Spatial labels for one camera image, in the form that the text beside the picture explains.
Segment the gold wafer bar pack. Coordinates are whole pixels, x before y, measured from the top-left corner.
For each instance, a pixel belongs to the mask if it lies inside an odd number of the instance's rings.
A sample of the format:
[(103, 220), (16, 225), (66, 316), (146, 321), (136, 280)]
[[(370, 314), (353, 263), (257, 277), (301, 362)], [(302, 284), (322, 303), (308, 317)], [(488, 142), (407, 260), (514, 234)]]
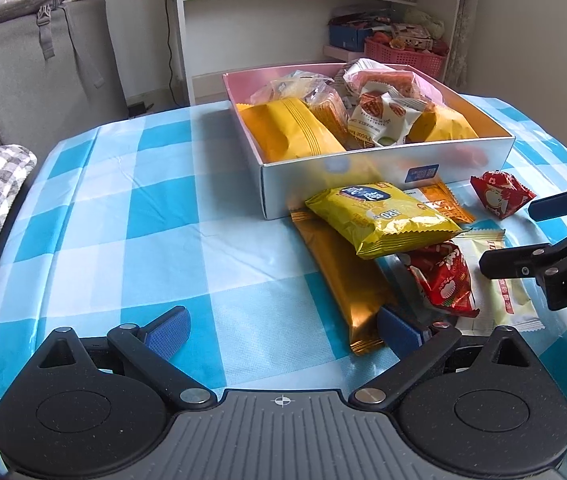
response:
[(362, 356), (382, 347), (377, 316), (382, 307), (397, 304), (397, 297), (379, 266), (359, 258), (353, 245), (312, 211), (292, 211), (291, 220), (349, 328), (351, 350)]

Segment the silver pink cardboard box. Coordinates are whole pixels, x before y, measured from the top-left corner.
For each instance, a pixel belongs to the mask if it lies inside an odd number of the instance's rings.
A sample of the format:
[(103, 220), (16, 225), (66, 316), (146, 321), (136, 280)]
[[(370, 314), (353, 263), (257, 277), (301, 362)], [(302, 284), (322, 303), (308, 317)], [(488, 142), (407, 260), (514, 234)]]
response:
[(225, 75), (268, 220), (327, 188), (415, 188), (498, 170), (515, 138), (440, 81), (369, 58)]

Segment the orange-yellow snack pack left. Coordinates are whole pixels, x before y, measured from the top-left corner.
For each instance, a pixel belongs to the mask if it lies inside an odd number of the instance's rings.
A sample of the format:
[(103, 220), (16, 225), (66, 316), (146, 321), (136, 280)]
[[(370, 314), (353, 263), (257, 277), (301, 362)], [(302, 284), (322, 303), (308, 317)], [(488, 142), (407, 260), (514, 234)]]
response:
[(265, 162), (344, 153), (334, 134), (297, 98), (236, 104)]

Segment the pink plastic basket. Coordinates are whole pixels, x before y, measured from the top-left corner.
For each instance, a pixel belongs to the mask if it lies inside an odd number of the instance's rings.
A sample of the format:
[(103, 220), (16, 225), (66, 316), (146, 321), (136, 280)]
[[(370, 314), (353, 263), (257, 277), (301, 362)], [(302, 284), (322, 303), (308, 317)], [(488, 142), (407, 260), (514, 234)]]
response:
[(365, 57), (384, 64), (409, 65), (434, 78), (443, 74), (446, 64), (445, 56), (392, 49), (388, 44), (380, 44), (370, 38), (365, 41)]

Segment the blue storage bin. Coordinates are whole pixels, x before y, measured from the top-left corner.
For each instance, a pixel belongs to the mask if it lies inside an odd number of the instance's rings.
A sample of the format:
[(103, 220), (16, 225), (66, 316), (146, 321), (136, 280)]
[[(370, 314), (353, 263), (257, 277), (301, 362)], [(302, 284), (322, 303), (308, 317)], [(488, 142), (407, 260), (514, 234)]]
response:
[(373, 30), (366, 23), (330, 24), (328, 26), (329, 44), (349, 52), (363, 52), (365, 41)]

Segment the clear wrapped biscuit pack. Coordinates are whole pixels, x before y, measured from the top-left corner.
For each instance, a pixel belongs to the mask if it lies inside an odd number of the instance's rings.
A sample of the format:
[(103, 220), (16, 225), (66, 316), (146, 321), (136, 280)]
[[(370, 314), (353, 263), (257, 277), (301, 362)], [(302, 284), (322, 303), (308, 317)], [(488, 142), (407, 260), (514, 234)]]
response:
[(293, 70), (264, 84), (248, 102), (257, 105), (285, 98), (300, 99), (346, 150), (361, 147), (349, 133), (349, 113), (338, 90), (333, 87), (332, 78), (307, 70)]

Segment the orange-yellow snack pack right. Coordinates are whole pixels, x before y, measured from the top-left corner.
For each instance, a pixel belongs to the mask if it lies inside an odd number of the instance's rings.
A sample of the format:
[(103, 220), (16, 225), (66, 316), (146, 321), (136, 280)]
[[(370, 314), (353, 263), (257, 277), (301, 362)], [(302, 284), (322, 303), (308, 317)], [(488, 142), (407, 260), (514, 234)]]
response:
[(411, 126), (408, 143), (477, 139), (466, 117), (445, 105), (430, 103)]

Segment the white bookshelf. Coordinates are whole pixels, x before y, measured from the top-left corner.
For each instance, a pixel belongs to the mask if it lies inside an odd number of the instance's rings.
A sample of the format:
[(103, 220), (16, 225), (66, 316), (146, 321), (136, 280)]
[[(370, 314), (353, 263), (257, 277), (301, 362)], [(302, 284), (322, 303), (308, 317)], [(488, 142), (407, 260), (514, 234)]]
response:
[[(416, 0), (444, 23), (452, 46), (461, 0)], [(187, 104), (224, 99), (222, 76), (246, 68), (323, 62), (332, 16), (360, 10), (404, 10), (403, 0), (175, 0), (172, 18)]]

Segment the cream wafer pack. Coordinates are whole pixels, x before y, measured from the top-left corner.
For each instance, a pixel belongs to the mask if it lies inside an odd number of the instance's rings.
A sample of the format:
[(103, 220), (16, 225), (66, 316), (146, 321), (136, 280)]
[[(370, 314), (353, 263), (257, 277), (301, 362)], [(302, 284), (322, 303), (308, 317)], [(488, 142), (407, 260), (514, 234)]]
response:
[(470, 230), (453, 239), (471, 275), (471, 300), (479, 311), (475, 318), (459, 316), (456, 327), (463, 335), (489, 336), (496, 326), (509, 325), (519, 332), (536, 332), (544, 324), (519, 278), (485, 278), (479, 260), (484, 252), (506, 247), (504, 230)]

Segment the orange-yellow snack pack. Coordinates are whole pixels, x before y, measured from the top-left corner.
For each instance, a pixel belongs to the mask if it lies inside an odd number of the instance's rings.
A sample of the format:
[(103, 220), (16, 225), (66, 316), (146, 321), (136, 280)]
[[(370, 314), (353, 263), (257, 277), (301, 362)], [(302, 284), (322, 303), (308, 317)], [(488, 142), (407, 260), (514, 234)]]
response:
[(411, 126), (408, 143), (477, 139), (466, 117), (445, 105), (430, 103)]
[(334, 134), (297, 98), (236, 104), (265, 162), (344, 153)]

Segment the pink snack bag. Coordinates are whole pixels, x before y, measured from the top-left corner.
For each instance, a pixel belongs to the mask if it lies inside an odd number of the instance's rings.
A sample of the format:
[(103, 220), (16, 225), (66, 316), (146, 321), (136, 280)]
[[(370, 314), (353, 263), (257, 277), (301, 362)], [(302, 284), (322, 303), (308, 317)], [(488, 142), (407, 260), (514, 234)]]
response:
[(357, 61), (346, 65), (342, 78), (346, 87), (354, 94), (361, 94), (361, 90), (368, 82), (379, 82), (394, 87), (404, 98), (428, 101), (437, 105), (445, 104), (440, 90), (425, 78), (412, 70), (395, 70), (371, 58), (358, 58)]

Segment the red candy pack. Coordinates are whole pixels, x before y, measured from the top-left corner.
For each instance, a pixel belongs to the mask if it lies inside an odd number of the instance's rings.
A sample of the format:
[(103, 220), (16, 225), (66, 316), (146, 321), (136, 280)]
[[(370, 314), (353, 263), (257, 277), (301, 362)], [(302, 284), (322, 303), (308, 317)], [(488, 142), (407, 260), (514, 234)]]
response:
[(462, 318), (476, 318), (471, 275), (460, 248), (445, 242), (408, 252), (407, 269), (435, 309)]
[(504, 171), (485, 171), (481, 177), (472, 176), (470, 184), (484, 208), (500, 220), (512, 216), (536, 197), (512, 174)]

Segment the yellow biscuit pack blue label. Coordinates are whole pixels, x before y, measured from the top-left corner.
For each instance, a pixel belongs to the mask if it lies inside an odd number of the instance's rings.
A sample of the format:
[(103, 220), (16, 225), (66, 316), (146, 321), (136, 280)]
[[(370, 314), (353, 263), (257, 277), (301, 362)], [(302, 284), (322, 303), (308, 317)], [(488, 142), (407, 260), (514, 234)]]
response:
[(445, 243), (460, 226), (387, 182), (329, 188), (306, 207), (371, 260)]

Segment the blue white checkered tablecloth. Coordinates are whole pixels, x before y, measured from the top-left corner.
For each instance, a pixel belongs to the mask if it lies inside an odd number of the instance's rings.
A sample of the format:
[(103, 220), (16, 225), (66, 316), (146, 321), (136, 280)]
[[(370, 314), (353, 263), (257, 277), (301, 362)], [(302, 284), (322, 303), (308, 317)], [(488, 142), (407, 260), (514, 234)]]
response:
[(0, 396), (54, 328), (102, 336), (177, 304), (176, 364), (216, 392), (351, 391), (395, 362), (349, 350), (299, 232), (262, 216), (226, 102), (89, 130), (40, 165), (0, 260)]

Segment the white red nut packet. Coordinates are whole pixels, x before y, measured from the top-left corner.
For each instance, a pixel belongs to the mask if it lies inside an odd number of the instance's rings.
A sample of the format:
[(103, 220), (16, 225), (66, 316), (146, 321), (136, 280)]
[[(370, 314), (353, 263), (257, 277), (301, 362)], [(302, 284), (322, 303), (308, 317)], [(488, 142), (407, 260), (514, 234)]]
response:
[(401, 145), (426, 106), (425, 101), (404, 98), (396, 92), (364, 91), (347, 128), (364, 148)]

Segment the grey sofa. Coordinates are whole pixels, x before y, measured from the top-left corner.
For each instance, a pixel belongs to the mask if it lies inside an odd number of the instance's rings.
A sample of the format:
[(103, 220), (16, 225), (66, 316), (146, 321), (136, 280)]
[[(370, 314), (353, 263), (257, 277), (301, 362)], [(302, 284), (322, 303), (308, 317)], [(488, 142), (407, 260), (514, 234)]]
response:
[(0, 24), (0, 145), (45, 159), (60, 141), (128, 116), (104, 0), (53, 10), (54, 55), (44, 56), (36, 15)]

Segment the orange white snack packet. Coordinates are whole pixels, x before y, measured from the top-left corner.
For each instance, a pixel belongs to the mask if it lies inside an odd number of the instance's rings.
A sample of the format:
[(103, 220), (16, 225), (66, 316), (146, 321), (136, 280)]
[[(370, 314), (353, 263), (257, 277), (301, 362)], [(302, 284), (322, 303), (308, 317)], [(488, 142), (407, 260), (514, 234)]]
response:
[(451, 190), (442, 182), (410, 188), (405, 193), (458, 224), (475, 221), (472, 214), (459, 204)]

